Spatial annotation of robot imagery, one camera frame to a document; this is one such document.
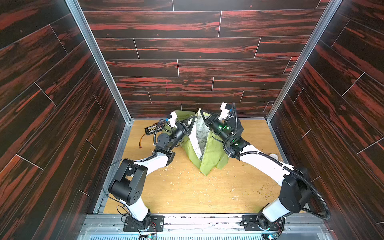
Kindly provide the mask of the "green jacket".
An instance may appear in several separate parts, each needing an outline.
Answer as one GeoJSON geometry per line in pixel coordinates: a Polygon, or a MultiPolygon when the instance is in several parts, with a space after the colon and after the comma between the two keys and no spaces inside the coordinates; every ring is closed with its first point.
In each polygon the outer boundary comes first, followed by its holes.
{"type": "Polygon", "coordinates": [[[229,162],[229,157],[223,149],[221,138],[215,135],[207,127],[200,113],[188,111],[176,111],[178,121],[196,116],[192,133],[184,137],[182,148],[185,150],[190,161],[207,176],[212,169],[223,169],[229,162]]]}

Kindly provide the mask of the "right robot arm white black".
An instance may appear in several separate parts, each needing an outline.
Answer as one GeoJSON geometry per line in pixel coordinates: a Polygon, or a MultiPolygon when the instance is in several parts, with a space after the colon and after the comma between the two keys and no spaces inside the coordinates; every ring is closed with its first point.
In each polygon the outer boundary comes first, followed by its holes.
{"type": "Polygon", "coordinates": [[[287,216],[300,211],[322,220],[330,219],[330,208],[310,181],[305,168],[282,163],[245,141],[237,115],[222,121],[218,114],[204,110],[201,114],[206,126],[222,139],[228,157],[253,166],[281,187],[279,197],[257,214],[256,223],[262,231],[270,231],[277,224],[284,225],[287,216]]]}

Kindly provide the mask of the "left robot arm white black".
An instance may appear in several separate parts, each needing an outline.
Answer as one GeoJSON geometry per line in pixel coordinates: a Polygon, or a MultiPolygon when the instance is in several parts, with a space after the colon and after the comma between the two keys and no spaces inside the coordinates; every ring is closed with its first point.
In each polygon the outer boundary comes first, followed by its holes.
{"type": "Polygon", "coordinates": [[[123,159],[112,178],[108,192],[117,202],[128,208],[126,223],[132,224],[140,231],[146,230],[151,224],[151,211],[145,206],[141,195],[147,175],[170,165],[174,159],[176,148],[186,136],[192,133],[196,117],[178,121],[175,117],[159,120],[156,124],[151,156],[133,161],[123,159]]]}

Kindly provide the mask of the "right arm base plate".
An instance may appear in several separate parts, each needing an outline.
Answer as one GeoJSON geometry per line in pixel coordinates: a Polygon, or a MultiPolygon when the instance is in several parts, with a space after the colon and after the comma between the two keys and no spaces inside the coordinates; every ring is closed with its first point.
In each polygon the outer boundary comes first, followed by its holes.
{"type": "Polygon", "coordinates": [[[245,231],[281,232],[284,229],[284,225],[284,217],[271,222],[266,217],[259,215],[243,215],[240,222],[240,226],[244,227],[245,231]]]}

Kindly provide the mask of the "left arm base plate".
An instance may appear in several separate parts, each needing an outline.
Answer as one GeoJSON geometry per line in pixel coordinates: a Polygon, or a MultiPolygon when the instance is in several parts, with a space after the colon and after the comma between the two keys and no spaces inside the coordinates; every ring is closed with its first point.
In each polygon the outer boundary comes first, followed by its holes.
{"type": "Polygon", "coordinates": [[[162,232],[164,229],[165,217],[161,215],[150,215],[143,221],[138,221],[127,216],[124,222],[123,232],[162,232]]]}

